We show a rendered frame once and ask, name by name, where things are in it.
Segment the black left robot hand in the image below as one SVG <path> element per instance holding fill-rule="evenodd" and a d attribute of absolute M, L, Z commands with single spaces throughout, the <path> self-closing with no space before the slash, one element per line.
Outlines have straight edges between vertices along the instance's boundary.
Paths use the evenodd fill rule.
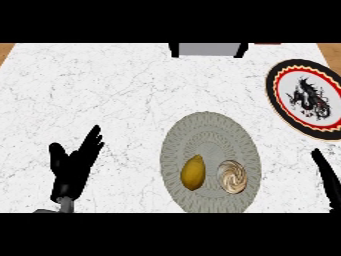
<path fill-rule="evenodd" d="M 78 199 L 103 145 L 100 127 L 97 125 L 93 126 L 86 135 L 78 149 L 71 153 L 65 152 L 59 143 L 53 142 L 49 145 L 50 170 L 55 175 L 50 194 L 53 202 L 58 202 L 58 199 L 63 197 L 71 200 Z"/>

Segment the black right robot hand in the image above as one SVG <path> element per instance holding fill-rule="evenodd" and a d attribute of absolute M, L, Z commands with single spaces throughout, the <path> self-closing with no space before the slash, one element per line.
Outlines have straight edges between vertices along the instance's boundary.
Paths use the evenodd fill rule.
<path fill-rule="evenodd" d="M 329 199 L 329 212 L 341 213 L 341 183 L 337 178 L 332 167 L 319 151 L 311 151 L 311 158 L 319 168 L 319 174 L 323 182 L 325 194 Z"/>

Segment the yellow lemon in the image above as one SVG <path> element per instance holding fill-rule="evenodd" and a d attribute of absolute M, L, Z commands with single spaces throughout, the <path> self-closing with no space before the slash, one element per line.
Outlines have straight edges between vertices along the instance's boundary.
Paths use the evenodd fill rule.
<path fill-rule="evenodd" d="M 196 190 L 205 180 L 205 164 L 201 155 L 195 155 L 185 163 L 180 172 L 180 181 L 183 186 L 190 190 Z"/>

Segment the dragon print plate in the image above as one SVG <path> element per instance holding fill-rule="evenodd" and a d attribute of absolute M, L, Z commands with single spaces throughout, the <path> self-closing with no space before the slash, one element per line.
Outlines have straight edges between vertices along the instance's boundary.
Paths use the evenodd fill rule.
<path fill-rule="evenodd" d="M 341 140 L 341 77 L 304 59 L 279 62 L 266 76 L 270 105 L 289 126 L 314 139 Z"/>

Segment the round grey woven placemat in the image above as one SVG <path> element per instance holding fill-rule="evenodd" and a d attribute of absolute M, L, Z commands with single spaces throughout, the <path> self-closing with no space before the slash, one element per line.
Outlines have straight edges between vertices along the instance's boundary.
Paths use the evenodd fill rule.
<path fill-rule="evenodd" d="M 190 191 L 182 184 L 186 161 L 199 155 L 205 164 L 202 186 Z M 238 194 L 218 183 L 218 165 L 236 161 L 247 173 L 247 186 Z M 224 115 L 195 112 L 173 125 L 162 141 L 161 176 L 171 198 L 189 213 L 242 213 L 251 205 L 261 181 L 257 147 L 242 126 Z"/>

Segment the brown swirl cupcake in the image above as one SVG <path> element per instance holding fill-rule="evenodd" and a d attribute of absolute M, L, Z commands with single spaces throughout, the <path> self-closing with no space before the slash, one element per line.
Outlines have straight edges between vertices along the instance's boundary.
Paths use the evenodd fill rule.
<path fill-rule="evenodd" d="M 226 160 L 220 163 L 217 181 L 229 194 L 239 194 L 244 191 L 248 183 L 247 171 L 236 161 Z"/>

